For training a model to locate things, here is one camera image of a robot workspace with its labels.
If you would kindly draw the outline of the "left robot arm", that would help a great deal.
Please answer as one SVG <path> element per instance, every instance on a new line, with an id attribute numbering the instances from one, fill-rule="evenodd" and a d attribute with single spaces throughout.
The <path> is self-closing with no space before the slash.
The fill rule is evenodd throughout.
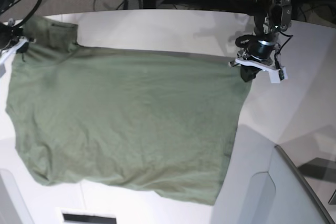
<path id="1" fill-rule="evenodd" d="M 240 51 L 230 64 L 240 66 L 240 77 L 244 82 L 251 82 L 264 71 L 269 74 L 271 83 L 280 83 L 288 78 L 279 56 L 292 38 L 285 34 L 291 23 L 291 0 L 254 1 L 259 8 L 253 15 L 254 31 L 236 38 L 235 45 Z"/>

